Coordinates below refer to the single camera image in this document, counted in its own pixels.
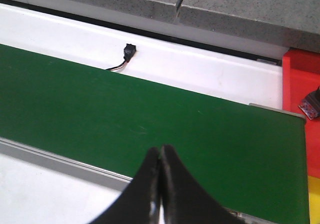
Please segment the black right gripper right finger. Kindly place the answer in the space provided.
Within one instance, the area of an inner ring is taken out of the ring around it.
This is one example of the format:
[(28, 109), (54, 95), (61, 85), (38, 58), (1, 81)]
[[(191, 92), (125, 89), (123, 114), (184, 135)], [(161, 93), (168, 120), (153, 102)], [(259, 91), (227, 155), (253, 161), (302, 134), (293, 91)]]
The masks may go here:
[(161, 195), (166, 224), (240, 224), (189, 173), (172, 145), (160, 151)]

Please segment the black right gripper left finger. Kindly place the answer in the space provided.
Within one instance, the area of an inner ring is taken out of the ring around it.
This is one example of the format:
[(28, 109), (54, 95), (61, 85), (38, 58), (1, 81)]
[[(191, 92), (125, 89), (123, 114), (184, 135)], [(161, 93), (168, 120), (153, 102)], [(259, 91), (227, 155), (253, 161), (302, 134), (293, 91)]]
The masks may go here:
[(132, 181), (93, 224), (157, 224), (160, 216), (159, 150), (150, 148)]

